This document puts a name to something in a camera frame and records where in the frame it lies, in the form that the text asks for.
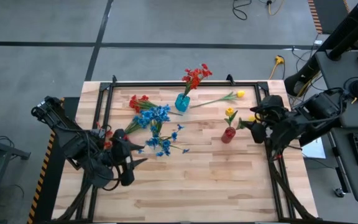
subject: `yellow tulip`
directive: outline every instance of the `yellow tulip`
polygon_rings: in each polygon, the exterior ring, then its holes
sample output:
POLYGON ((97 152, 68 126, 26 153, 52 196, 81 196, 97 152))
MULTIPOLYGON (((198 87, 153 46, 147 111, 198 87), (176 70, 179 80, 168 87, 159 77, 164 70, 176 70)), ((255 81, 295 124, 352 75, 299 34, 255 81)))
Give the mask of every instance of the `yellow tulip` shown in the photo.
POLYGON ((255 118, 255 116, 254 116, 254 115, 250 115, 250 116, 248 117, 248 120, 249 120, 249 121, 255 121, 255 120, 256 120, 256 118, 255 118))
POLYGON ((234 114, 234 109, 233 108, 228 108, 227 110, 226 110, 226 115, 227 116, 232 116, 234 114))
POLYGON ((237 97, 238 98, 241 98, 241 97, 243 97, 245 95, 245 91, 238 91, 237 92, 237 97))

